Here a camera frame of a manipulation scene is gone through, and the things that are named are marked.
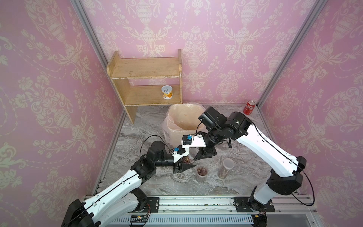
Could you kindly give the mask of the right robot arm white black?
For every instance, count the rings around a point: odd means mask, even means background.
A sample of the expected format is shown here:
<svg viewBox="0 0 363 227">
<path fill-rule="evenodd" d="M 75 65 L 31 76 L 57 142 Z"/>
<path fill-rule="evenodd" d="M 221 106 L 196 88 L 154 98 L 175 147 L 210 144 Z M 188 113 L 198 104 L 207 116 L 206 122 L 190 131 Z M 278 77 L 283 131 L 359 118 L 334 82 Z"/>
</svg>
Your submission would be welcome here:
<svg viewBox="0 0 363 227">
<path fill-rule="evenodd" d="M 213 107 L 208 107 L 199 120 L 207 132 L 195 136 L 203 140 L 200 145 L 193 144 L 199 149 L 196 160 L 216 155 L 215 146 L 224 141 L 228 144 L 236 141 L 252 150 L 271 167 L 270 177 L 265 183 L 256 186 L 248 199 L 252 209 L 261 210 L 275 196 L 290 195 L 302 186 L 306 159 L 284 151 L 243 113 L 233 112 L 226 117 Z"/>
</svg>

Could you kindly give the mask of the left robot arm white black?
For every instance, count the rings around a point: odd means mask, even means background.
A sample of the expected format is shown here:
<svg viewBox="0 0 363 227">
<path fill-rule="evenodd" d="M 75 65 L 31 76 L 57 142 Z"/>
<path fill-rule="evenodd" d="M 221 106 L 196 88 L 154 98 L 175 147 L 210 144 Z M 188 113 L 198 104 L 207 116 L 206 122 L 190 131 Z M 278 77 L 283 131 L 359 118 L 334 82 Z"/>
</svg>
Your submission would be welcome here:
<svg viewBox="0 0 363 227">
<path fill-rule="evenodd" d="M 81 202 L 73 201 L 63 219 L 63 227 L 106 227 L 131 211 L 147 208 L 147 196 L 140 186 L 153 177 L 159 166 L 172 166 L 174 173 L 193 168 L 182 162 L 190 153 L 192 142 L 183 142 L 169 153 L 162 141 L 155 141 L 118 181 L 99 194 Z"/>
</svg>

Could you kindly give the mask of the red cola can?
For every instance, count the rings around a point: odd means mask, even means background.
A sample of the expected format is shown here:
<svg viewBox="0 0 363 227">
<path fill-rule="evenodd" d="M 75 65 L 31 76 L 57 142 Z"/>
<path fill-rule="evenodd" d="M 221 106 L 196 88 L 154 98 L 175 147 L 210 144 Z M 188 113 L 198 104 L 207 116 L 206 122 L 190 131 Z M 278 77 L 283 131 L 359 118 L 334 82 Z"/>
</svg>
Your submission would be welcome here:
<svg viewBox="0 0 363 227">
<path fill-rule="evenodd" d="M 250 100 L 246 103 L 246 106 L 244 107 L 243 113 L 245 115 L 250 115 L 254 108 L 256 107 L 256 103 L 253 100 Z"/>
</svg>

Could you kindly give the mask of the yellow white can on shelf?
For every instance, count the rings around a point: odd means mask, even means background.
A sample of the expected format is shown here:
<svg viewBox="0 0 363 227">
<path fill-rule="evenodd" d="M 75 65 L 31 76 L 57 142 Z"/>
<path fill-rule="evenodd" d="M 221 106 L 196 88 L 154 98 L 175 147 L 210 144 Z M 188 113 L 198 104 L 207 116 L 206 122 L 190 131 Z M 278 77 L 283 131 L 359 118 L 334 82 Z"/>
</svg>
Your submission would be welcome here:
<svg viewBox="0 0 363 227">
<path fill-rule="evenodd" d="M 169 85 L 162 86 L 161 88 L 163 99 L 169 100 L 173 97 L 173 87 Z"/>
</svg>

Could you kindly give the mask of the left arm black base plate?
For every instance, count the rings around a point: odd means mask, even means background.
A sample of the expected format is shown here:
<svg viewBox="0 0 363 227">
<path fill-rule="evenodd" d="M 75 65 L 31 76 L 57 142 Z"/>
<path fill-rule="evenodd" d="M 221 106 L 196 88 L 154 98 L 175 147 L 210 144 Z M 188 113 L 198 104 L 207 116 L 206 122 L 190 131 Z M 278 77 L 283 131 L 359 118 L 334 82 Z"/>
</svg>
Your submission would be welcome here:
<svg viewBox="0 0 363 227">
<path fill-rule="evenodd" d="M 139 202 L 134 212 L 157 213 L 159 210 L 159 204 L 159 197 L 147 197 L 146 199 Z"/>
</svg>

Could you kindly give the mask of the aluminium mounting rail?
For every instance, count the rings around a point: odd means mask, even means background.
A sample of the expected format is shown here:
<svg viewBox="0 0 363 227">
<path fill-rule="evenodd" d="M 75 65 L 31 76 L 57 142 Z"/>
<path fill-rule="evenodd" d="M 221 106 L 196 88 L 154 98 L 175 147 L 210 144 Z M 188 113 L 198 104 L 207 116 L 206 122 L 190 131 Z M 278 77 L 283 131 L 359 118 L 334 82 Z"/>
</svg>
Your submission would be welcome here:
<svg viewBox="0 0 363 227">
<path fill-rule="evenodd" d="M 111 227 L 130 227 L 131 215 L 150 215 L 145 227 L 322 227 L 308 196 L 277 196 L 275 212 L 237 212 L 233 198 L 242 195 L 161 196 L 157 213 L 127 213 Z"/>
</svg>

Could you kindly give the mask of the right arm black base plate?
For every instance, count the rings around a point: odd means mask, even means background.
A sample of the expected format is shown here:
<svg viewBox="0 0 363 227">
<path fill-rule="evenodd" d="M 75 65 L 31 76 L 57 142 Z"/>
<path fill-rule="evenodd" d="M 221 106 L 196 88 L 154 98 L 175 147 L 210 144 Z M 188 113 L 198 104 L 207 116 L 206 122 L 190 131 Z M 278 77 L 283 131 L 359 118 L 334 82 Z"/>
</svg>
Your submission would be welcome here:
<svg viewBox="0 0 363 227">
<path fill-rule="evenodd" d="M 275 212 L 275 207 L 272 200 L 265 205 L 251 205 L 249 203 L 248 196 L 236 196 L 233 198 L 233 206 L 235 206 L 237 212 Z"/>
</svg>

